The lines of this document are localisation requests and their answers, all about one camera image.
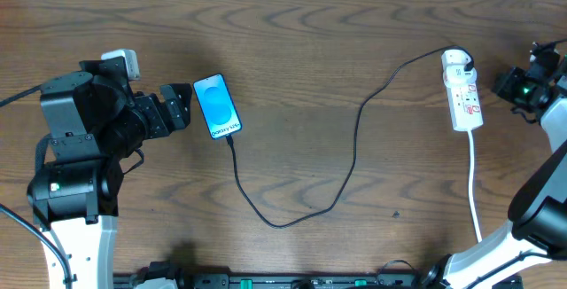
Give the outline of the blue Galaxy smartphone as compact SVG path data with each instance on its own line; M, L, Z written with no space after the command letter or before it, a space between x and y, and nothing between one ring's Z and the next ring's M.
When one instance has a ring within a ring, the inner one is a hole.
M222 74L196 81L193 88L212 139L220 139L242 129L242 122Z

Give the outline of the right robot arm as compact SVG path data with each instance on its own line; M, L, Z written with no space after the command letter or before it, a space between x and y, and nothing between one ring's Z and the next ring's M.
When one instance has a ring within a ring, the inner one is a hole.
M477 244L449 254L422 288L520 288L520 271L566 258L566 57L556 42L534 43L528 69L496 78L493 93L548 136L551 156L511 200L507 221Z

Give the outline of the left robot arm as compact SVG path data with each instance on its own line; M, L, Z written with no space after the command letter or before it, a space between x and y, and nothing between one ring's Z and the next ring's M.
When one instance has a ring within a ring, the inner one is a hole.
M44 246L50 287L113 287L122 160L145 140L190 124L192 87L134 92L140 77L131 50L83 60L79 70L40 88L49 134L36 147L35 176L27 187Z

